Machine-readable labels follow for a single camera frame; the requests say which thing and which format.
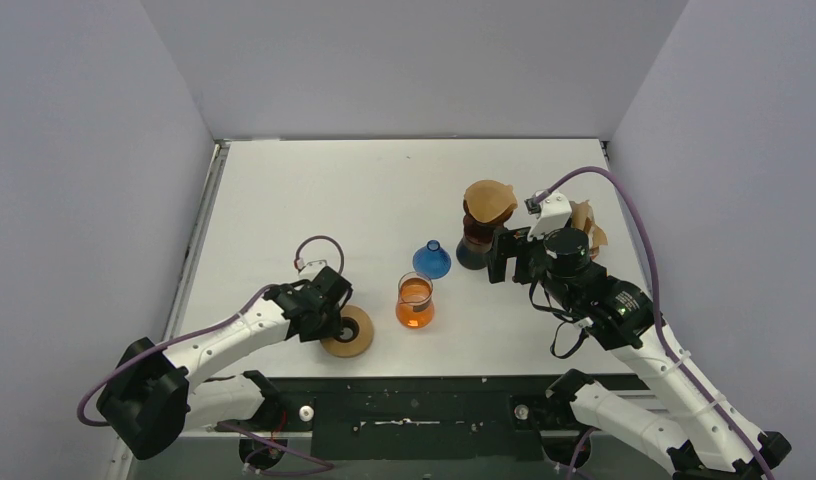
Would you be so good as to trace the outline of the amber plastic coffee dripper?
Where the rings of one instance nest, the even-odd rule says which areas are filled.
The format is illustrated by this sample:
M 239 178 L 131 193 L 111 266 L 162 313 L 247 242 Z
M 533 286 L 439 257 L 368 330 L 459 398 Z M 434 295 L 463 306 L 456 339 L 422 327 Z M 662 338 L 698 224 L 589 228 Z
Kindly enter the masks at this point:
M 462 220 L 462 239 L 474 245 L 490 245 L 493 241 L 494 232 L 502 228 L 512 214 L 513 210 L 506 210 L 493 220 L 480 222 L 471 213 L 466 212 Z

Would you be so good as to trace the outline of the brown paper coffee filter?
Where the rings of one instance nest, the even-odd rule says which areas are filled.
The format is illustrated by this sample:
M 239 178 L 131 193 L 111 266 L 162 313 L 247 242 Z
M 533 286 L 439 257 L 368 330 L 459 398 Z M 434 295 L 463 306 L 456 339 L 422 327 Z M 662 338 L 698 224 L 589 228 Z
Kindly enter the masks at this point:
M 512 185 L 495 180 L 480 180 L 464 192 L 466 213 L 479 223 L 493 223 L 517 208 Z

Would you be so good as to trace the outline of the round wooden ring stand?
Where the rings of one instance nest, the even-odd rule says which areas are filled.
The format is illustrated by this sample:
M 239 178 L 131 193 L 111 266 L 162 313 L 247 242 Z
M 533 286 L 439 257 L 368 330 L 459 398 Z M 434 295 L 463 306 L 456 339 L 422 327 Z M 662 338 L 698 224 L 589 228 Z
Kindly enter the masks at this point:
M 338 334 L 320 341 L 326 353 L 337 358 L 363 354 L 373 343 L 375 329 L 369 315 L 360 307 L 347 305 L 341 310 Z

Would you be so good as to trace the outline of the orange coffee filter box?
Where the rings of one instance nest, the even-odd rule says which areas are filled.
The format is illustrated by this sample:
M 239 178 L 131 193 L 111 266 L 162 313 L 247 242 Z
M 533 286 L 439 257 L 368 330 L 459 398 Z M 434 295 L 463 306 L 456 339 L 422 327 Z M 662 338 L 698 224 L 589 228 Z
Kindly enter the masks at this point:
M 608 238 L 604 230 L 596 223 L 593 207 L 588 200 L 583 202 L 570 201 L 572 215 L 571 225 L 588 236 L 589 256 L 596 259 L 600 249 L 608 245 Z

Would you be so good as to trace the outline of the orange translucent dripper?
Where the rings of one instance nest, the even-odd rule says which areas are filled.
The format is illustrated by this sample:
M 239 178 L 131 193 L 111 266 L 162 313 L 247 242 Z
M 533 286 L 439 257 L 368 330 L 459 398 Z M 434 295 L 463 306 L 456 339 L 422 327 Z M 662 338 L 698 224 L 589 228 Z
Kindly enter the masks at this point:
M 420 329 L 434 318 L 434 286 L 432 280 L 419 272 L 403 275 L 398 283 L 395 314 L 405 327 Z

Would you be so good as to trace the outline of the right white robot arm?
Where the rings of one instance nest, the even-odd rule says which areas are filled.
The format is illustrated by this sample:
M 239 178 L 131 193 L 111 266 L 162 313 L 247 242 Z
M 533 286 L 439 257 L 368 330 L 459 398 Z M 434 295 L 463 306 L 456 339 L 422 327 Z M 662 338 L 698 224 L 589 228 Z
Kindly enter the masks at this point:
M 674 479 L 769 479 L 791 452 L 781 433 L 761 430 L 713 387 L 643 290 L 590 258 L 584 232 L 564 227 L 531 240 L 525 228 L 499 228 L 486 255 L 490 282 L 504 280 L 509 258 L 515 282 L 557 302 L 545 312 L 625 364 L 667 411 L 656 414 L 570 369 L 546 393 L 563 421 L 611 435 Z

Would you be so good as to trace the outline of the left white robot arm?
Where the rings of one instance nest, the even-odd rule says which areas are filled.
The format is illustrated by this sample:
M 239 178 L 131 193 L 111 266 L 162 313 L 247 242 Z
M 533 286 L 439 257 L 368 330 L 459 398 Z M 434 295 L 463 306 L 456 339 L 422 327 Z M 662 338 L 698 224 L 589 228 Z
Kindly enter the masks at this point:
M 267 285 L 229 319 L 162 344 L 129 345 L 96 408 L 138 460 L 184 432 L 233 426 L 269 429 L 282 417 L 277 388 L 258 370 L 225 368 L 265 347 L 336 337 L 351 283 L 325 266 L 311 279 Z

